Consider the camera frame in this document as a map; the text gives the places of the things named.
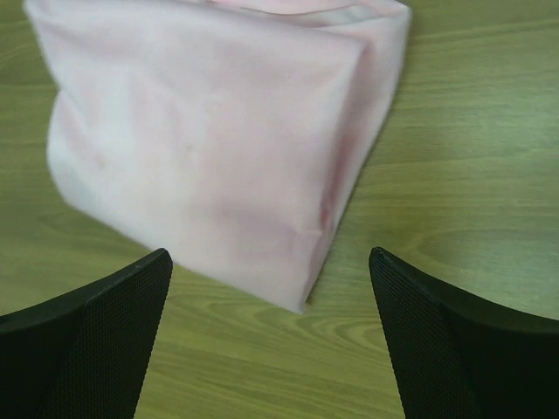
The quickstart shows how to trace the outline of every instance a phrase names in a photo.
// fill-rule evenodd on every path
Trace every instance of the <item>wood grain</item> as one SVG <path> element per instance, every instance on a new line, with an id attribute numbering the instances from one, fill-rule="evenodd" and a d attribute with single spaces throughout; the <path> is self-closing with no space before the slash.
<path id="1" fill-rule="evenodd" d="M 307 312 L 177 269 L 138 418 L 404 417 L 367 272 L 375 245 L 559 319 L 559 2 L 409 5 L 402 85 Z M 0 0 L 0 313 L 146 253 L 52 186 L 54 94 L 21 3 Z"/>

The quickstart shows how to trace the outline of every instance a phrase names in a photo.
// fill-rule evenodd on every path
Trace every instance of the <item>fabric fold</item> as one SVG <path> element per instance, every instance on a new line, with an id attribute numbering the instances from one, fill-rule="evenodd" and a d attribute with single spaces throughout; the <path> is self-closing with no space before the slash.
<path id="1" fill-rule="evenodd" d="M 393 0 L 26 0 L 66 202 L 294 312 L 390 109 Z"/>

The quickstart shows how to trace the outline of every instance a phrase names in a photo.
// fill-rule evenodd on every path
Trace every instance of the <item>pink cloth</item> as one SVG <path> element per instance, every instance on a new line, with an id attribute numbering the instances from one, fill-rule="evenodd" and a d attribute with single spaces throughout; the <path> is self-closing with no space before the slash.
<path id="1" fill-rule="evenodd" d="M 393 0 L 25 0 L 68 204 L 302 312 L 390 108 Z"/>

